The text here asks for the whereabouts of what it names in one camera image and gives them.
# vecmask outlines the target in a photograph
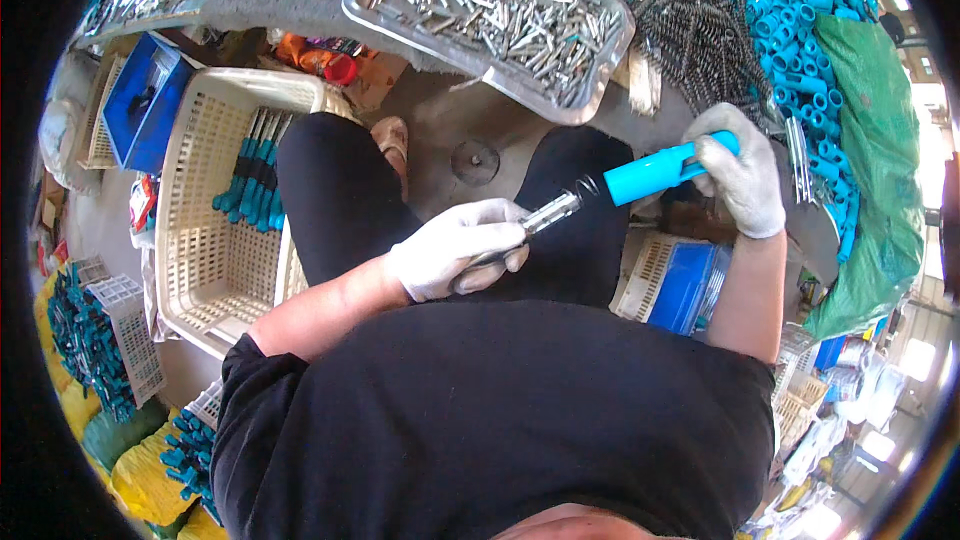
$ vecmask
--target white work glove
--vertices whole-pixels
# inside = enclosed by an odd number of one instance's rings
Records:
[[[720,130],[736,136],[739,155],[710,136]],[[723,198],[736,229],[756,239],[770,238],[784,229],[786,212],[774,150],[737,107],[729,102],[713,105],[694,119],[682,140],[695,145],[697,161],[707,172],[693,178],[697,190],[705,197]]]
[[[482,291],[504,271],[520,270],[527,260],[530,246],[523,244],[526,232],[517,221],[528,215],[529,210],[506,198],[451,207],[390,248],[387,273],[417,303]],[[503,260],[460,275],[472,257],[488,251],[510,252]]]

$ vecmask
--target screwdriver with teal handle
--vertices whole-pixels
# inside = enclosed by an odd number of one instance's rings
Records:
[[[272,176],[273,184],[272,186],[276,187],[277,174],[274,171],[274,164],[277,162],[277,145],[280,143],[283,136],[283,132],[286,130],[287,126],[290,123],[289,115],[287,114],[278,114],[277,115],[277,124],[273,127],[272,135],[270,137],[270,152],[267,153],[267,158],[263,160],[263,164],[258,168],[256,175],[252,176],[256,179],[256,186],[253,188],[253,195],[250,198],[250,204],[252,209],[250,213],[246,216],[246,223],[250,225],[258,225],[261,217],[267,219],[270,214],[270,198],[273,196],[273,192],[270,192],[270,197],[265,197],[264,193],[267,190],[267,187],[264,186],[264,181]],[[264,210],[263,201],[266,198],[266,210]]]
[[[720,130],[710,136],[734,155],[740,154],[740,144],[732,132]],[[693,142],[687,142],[605,171],[603,177],[613,204],[619,207],[706,174],[707,170],[699,162],[684,165],[694,157]]]
[[[240,153],[237,155],[237,164],[233,169],[233,179],[230,180],[230,188],[226,192],[213,197],[214,209],[228,213],[240,202],[240,193],[243,190],[247,170],[250,168],[249,161],[253,159],[254,153],[257,151],[260,130],[265,115],[266,110],[263,107],[257,109],[253,115],[253,120],[249,124],[249,130],[246,132],[246,138],[243,138],[243,143],[240,145]]]
[[[281,117],[279,115],[271,115],[270,123],[268,123],[268,133],[263,137],[263,141],[260,142],[256,150],[256,155],[253,158],[253,167],[250,168],[249,176],[246,178],[246,186],[243,188],[243,198],[240,199],[240,215],[245,218],[253,217],[253,221],[257,221],[257,212],[258,203],[254,202],[254,192],[257,191],[258,177],[260,175],[260,170],[263,168],[267,161],[267,157],[270,156],[270,151],[274,147],[274,136],[277,133],[277,128],[280,126]]]
[[[261,178],[266,178],[270,175],[273,176],[273,183],[277,183],[277,174],[274,172],[274,165],[277,162],[277,145],[274,144],[273,148],[270,149],[270,154],[267,155],[267,168],[269,171],[263,172],[260,176]],[[253,215],[246,218],[246,222],[250,225],[255,225],[256,229],[260,232],[269,232],[270,231],[270,201],[274,196],[274,191],[267,189],[267,186],[264,183],[258,182],[256,189],[253,191]]]
[[[272,228],[271,226],[271,207],[274,202],[274,197],[277,201],[280,200],[280,190],[277,188],[277,146],[281,140],[283,140],[283,135],[287,132],[287,128],[290,127],[290,123],[293,121],[294,115],[287,114],[286,120],[283,122],[282,129],[279,130],[279,133],[276,135],[276,142],[273,144],[273,150],[270,151],[270,157],[267,158],[267,165],[270,166],[270,171],[266,172],[263,175],[264,183],[257,185],[256,192],[263,190],[263,193],[257,200],[257,194],[254,193],[254,202],[258,202],[260,205],[260,213],[258,221],[256,222],[256,229],[260,232],[266,233],[269,232]]]
[[[273,201],[270,204],[270,227],[274,230],[282,230],[283,219],[286,217],[287,213],[283,210],[280,188],[277,188],[276,192],[273,193]]]

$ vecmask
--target cardboard box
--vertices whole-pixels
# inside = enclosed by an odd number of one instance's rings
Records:
[[[353,103],[357,113],[378,110],[403,70],[410,65],[403,57],[389,52],[378,52],[371,58],[357,57],[356,62],[357,77],[343,89],[343,94]]]

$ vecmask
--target blue box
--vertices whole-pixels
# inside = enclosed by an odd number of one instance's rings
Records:
[[[180,52],[143,34],[103,105],[121,170],[160,174],[174,119],[194,68]]]
[[[647,323],[682,336],[693,334],[716,251],[715,244],[702,242],[679,242],[673,247]]]

